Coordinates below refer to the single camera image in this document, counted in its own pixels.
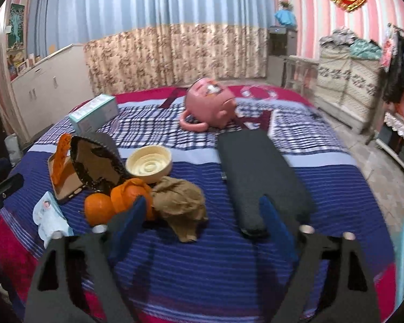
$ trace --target bedspread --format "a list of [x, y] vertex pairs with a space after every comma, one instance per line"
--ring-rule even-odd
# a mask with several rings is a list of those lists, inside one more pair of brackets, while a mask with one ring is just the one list
[[[242, 98], [241, 93], [254, 89], [230, 88], [241, 97], [237, 100], [240, 114], [257, 118], [271, 113], [268, 135], [318, 206], [311, 216], [316, 231], [331, 236], [341, 236], [345, 231], [356, 234], [374, 276], [382, 317], [386, 318], [395, 300], [392, 243], [382, 213], [354, 159], [329, 124], [298, 94], [269, 87], [271, 97], [258, 100]], [[221, 130], [182, 130], [178, 115], [184, 108], [184, 93], [169, 108], [159, 108], [173, 90], [119, 95], [119, 116], [99, 131], [113, 137], [123, 159], [145, 145], [169, 148], [173, 157], [170, 175], [203, 190], [209, 222], [200, 230], [198, 241], [189, 244], [180, 243], [168, 227], [144, 229], [125, 260], [114, 269], [119, 285], [145, 322], [266, 321], [284, 297], [292, 266], [279, 254], [280, 244], [242, 237], [215, 149]], [[230, 124], [225, 130], [237, 129]], [[24, 175], [24, 187], [5, 201], [1, 211], [0, 262], [22, 301], [26, 300], [36, 260], [43, 252], [32, 210], [37, 200], [52, 190], [49, 156], [55, 152], [60, 135], [72, 131], [65, 118], [29, 150], [14, 169], [14, 173]], [[79, 212], [88, 194], [84, 191], [61, 206], [75, 234], [90, 230]], [[323, 263], [307, 315], [316, 307], [325, 273]], [[86, 280], [83, 286], [88, 297], [94, 298], [93, 284]], [[96, 313], [95, 300], [90, 304]]]

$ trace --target pink mug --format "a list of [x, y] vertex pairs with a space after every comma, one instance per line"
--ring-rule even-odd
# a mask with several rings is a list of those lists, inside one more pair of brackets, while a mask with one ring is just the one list
[[[184, 104], [186, 110], [180, 115], [180, 126], [187, 131], [203, 132], [210, 126], [223, 129], [236, 116], [235, 95], [213, 79], [197, 80], [188, 89]], [[186, 122], [189, 115], [200, 123]]]

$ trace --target cream bowl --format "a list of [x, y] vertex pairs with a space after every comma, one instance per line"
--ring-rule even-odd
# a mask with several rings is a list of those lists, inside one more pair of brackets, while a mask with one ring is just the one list
[[172, 169], [172, 154], [161, 145], [137, 149], [126, 160], [126, 169], [146, 184], [156, 183]]

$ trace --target green poster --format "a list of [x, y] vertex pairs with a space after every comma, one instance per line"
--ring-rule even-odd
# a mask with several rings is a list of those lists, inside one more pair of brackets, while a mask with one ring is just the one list
[[8, 34], [9, 48], [24, 47], [24, 8], [23, 5], [11, 4], [9, 22], [12, 30]]

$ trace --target teal cloth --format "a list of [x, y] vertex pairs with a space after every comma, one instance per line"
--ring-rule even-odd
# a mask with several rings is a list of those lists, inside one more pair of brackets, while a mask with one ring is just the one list
[[373, 43], [369, 43], [363, 38], [358, 38], [353, 45], [350, 46], [350, 55], [362, 59], [380, 59], [382, 49]]
[[275, 18], [281, 25], [297, 27], [295, 15], [289, 10], [279, 10], [275, 14]]

